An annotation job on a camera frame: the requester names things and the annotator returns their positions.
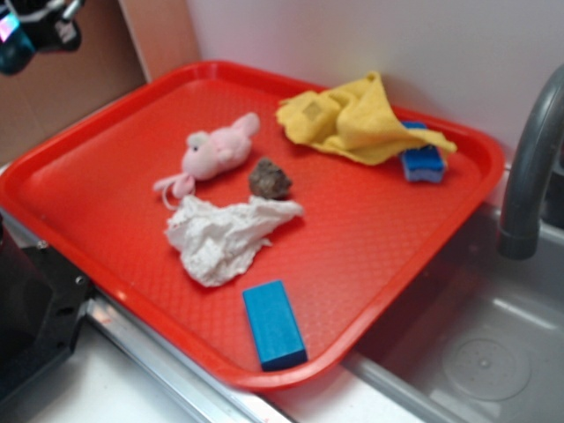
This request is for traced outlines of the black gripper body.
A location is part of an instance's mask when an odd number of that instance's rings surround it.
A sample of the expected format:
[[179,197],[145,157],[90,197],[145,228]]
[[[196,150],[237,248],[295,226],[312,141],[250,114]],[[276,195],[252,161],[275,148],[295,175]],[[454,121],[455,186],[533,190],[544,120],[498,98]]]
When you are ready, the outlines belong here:
[[2,1],[1,47],[9,43],[33,52],[74,52],[82,43],[75,20],[85,6],[75,1]]

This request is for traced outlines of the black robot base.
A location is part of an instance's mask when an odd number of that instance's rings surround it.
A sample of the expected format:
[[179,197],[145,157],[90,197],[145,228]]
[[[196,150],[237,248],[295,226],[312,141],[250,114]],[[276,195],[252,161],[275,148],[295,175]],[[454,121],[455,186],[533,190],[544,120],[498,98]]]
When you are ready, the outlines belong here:
[[74,353],[92,290],[56,249],[21,248],[1,225],[1,405]]

